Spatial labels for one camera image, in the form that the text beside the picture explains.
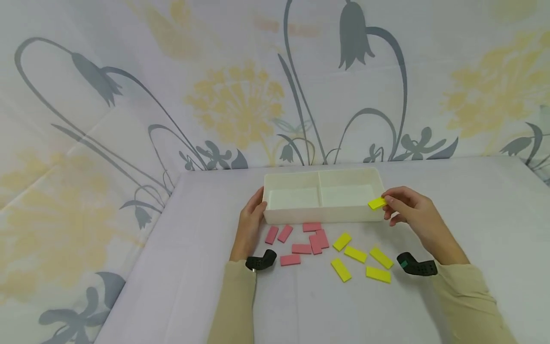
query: rectangular block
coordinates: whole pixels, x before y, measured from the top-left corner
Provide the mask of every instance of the rectangular block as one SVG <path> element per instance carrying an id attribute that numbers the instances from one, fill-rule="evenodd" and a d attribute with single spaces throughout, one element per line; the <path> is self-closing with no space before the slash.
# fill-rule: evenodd
<path id="1" fill-rule="evenodd" d="M 330 245 L 328 243 L 327 234 L 325 233 L 325 230 L 318 230 L 317 236 L 319 237 L 319 242 L 321 244 L 321 248 L 328 248 Z"/>
<path id="2" fill-rule="evenodd" d="M 360 261 L 363 264 L 367 261 L 367 254 L 365 252 L 359 251 L 358 249 L 351 246 L 347 246 L 345 248 L 344 254 L 348 257 L 352 257 L 353 259 Z"/>
<path id="3" fill-rule="evenodd" d="M 370 254 L 372 255 L 372 257 L 374 259 L 376 259 L 380 264 L 382 264 L 383 267 L 385 267 L 386 269 L 389 269 L 390 267 L 393 266 L 393 262 L 390 258 L 388 258 L 388 256 L 386 256 L 385 254 L 382 253 L 382 251 L 380 251 L 379 248 L 377 247 L 374 247 L 371 251 L 370 251 Z"/>
<path id="4" fill-rule="evenodd" d="M 311 254 L 311 245 L 309 245 L 309 244 L 292 244 L 292 253 Z"/>
<path id="5" fill-rule="evenodd" d="M 389 271 L 380 270 L 371 266 L 367 266 L 367 277 L 388 284 L 392 283 L 392 276 Z"/>
<path id="6" fill-rule="evenodd" d="M 348 269 L 345 267 L 344 263 L 338 258 L 331 261 L 332 267 L 336 270 L 336 273 L 338 276 L 340 276 L 340 279 L 342 282 L 347 282 L 351 278 L 351 274 L 349 273 Z"/>
<path id="7" fill-rule="evenodd" d="M 313 254 L 323 253 L 323 250 L 321 249 L 321 243 L 319 241 L 319 236 L 317 234 L 313 234 L 310 236 L 310 244 Z"/>
<path id="8" fill-rule="evenodd" d="M 271 226 L 269 232 L 267 232 L 266 244 L 273 245 L 278 231 L 279 227 Z"/>
<path id="9" fill-rule="evenodd" d="M 299 254 L 282 255 L 279 260 L 281 266 L 296 265 L 302 262 Z"/>
<path id="10" fill-rule="evenodd" d="M 368 202 L 368 206 L 371 207 L 372 210 L 376 210 L 380 207 L 385 206 L 386 200 L 384 200 L 382 197 L 373 199 L 372 201 Z"/>
<path id="11" fill-rule="evenodd" d="M 315 232 L 321 229 L 321 223 L 320 222 L 303 223 L 302 228 L 304 229 L 304 232 Z"/>
<path id="12" fill-rule="evenodd" d="M 340 252 L 344 246 L 346 246 L 351 241 L 351 236 L 347 233 L 342 233 L 342 235 L 332 244 L 332 247 L 336 249 L 336 251 Z"/>
<path id="13" fill-rule="evenodd" d="M 279 240 L 282 243 L 286 242 L 288 239 L 288 236 L 292 233 L 292 230 L 293 230 L 292 226 L 289 226 L 289 225 L 284 226 L 277 240 Z"/>

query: pink block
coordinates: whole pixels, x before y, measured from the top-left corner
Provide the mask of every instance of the pink block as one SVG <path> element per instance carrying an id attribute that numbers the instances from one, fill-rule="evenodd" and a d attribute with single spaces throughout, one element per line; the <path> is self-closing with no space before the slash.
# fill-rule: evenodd
<path id="1" fill-rule="evenodd" d="M 296 264 L 300 264 L 301 262 L 302 261 L 300 259 L 299 254 L 282 255 L 280 257 L 280 265 L 281 266 L 296 265 Z"/>
<path id="2" fill-rule="evenodd" d="M 284 226 L 283 231 L 279 234 L 279 237 L 277 238 L 277 240 L 284 243 L 285 241 L 287 241 L 288 236 L 292 233 L 292 230 L 293 230 L 292 226 L 289 226 L 289 225 Z"/>
<path id="3" fill-rule="evenodd" d="M 271 226 L 271 228 L 269 229 L 269 232 L 267 232 L 266 244 L 273 245 L 273 242 L 275 241 L 275 237 L 277 236 L 278 231 L 279 231 L 279 227 Z"/>
<path id="4" fill-rule="evenodd" d="M 313 254 L 323 253 L 321 249 L 320 237 L 317 234 L 310 236 L 311 251 Z"/>
<path id="5" fill-rule="evenodd" d="M 325 230 L 318 230 L 317 236 L 319 237 L 319 243 L 321 244 L 321 248 L 330 247 L 330 245 L 328 244 L 328 238 L 327 238 L 327 234 L 325 233 Z"/>
<path id="6" fill-rule="evenodd" d="M 318 231 L 321 229 L 321 223 L 320 222 L 303 223 L 302 228 L 304 229 L 304 232 Z"/>
<path id="7" fill-rule="evenodd" d="M 311 245 L 292 244 L 292 253 L 311 254 Z"/>

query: left hand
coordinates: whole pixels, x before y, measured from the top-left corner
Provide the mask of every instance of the left hand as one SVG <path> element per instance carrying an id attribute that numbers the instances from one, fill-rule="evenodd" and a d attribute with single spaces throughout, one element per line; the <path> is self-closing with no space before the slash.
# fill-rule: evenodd
<path id="1" fill-rule="evenodd" d="M 260 222 L 267 202 L 262 202 L 263 187 L 258 189 L 254 196 L 246 203 L 239 216 L 239 226 L 235 236 L 235 243 L 231 250 L 230 261 L 246 260 L 254 253 L 258 244 Z"/>

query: yellow block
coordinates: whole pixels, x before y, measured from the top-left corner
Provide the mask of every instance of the yellow block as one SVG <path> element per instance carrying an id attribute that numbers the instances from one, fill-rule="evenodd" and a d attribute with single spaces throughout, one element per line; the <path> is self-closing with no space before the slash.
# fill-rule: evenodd
<path id="1" fill-rule="evenodd" d="M 392 283 L 392 276 L 389 271 L 380 270 L 371 266 L 367 266 L 367 277 L 388 284 Z"/>
<path id="2" fill-rule="evenodd" d="M 353 259 L 360 261 L 363 264 L 367 261 L 367 254 L 365 252 L 359 251 L 358 249 L 351 246 L 345 248 L 344 254 L 348 257 L 352 257 Z"/>
<path id="3" fill-rule="evenodd" d="M 382 206 L 385 206 L 386 204 L 386 201 L 382 197 L 373 199 L 372 201 L 368 202 L 368 206 L 371 207 L 372 210 L 376 210 Z"/>
<path id="4" fill-rule="evenodd" d="M 331 261 L 332 267 L 336 270 L 336 273 L 338 276 L 340 276 L 340 279 L 342 279 L 342 282 L 347 282 L 351 278 L 351 274 L 349 273 L 348 269 L 346 269 L 344 263 L 338 258 Z"/>
<path id="5" fill-rule="evenodd" d="M 347 233 L 342 233 L 342 235 L 336 240 L 334 244 L 332 244 L 332 247 L 336 249 L 336 251 L 340 252 L 344 246 L 346 246 L 351 241 L 351 236 Z"/>
<path id="6" fill-rule="evenodd" d="M 370 251 L 370 254 L 372 255 L 372 257 L 374 259 L 376 259 L 380 264 L 382 264 L 386 269 L 389 269 L 390 267 L 393 266 L 393 262 L 390 258 L 388 258 L 388 256 L 386 256 L 385 254 L 382 253 L 382 251 L 380 251 L 379 248 L 377 247 L 374 247 L 371 251 Z"/>

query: finger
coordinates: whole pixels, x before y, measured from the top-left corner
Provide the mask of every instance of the finger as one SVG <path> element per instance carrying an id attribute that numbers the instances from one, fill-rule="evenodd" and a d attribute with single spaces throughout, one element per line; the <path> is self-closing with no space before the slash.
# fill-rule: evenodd
<path id="1" fill-rule="evenodd" d="M 408 205 L 406 205 L 405 203 L 403 203 L 401 200 L 397 198 L 386 196 L 384 197 L 384 200 L 390 206 L 390 208 L 403 214 L 405 217 L 410 215 L 411 212 L 414 210 L 413 208 L 409 207 Z"/>
<path id="2" fill-rule="evenodd" d="M 395 198 L 401 198 L 404 196 L 411 200 L 417 200 L 422 195 L 408 187 L 396 187 L 387 189 L 386 192 L 382 194 L 383 198 L 386 196 L 392 196 Z"/>
<path id="3" fill-rule="evenodd" d="M 267 202 L 264 201 L 258 204 L 256 209 L 254 209 L 254 211 L 252 212 L 252 216 L 257 218 L 258 221 L 261 221 L 263 219 L 263 212 L 266 211 L 266 209 L 267 209 Z"/>
<path id="4" fill-rule="evenodd" d="M 400 222 L 407 223 L 407 219 L 402 214 L 397 214 L 389 220 L 389 226 L 393 227 Z"/>
<path id="5" fill-rule="evenodd" d="M 392 217 L 393 213 L 395 213 L 395 210 L 393 210 L 392 208 L 390 208 L 390 210 L 386 211 L 384 213 L 384 220 L 389 220 Z"/>
<path id="6" fill-rule="evenodd" d="M 248 214 L 252 213 L 258 204 L 262 203 L 263 198 L 263 187 L 259 188 L 258 191 L 250 198 L 248 203 L 244 206 L 243 210 Z"/>

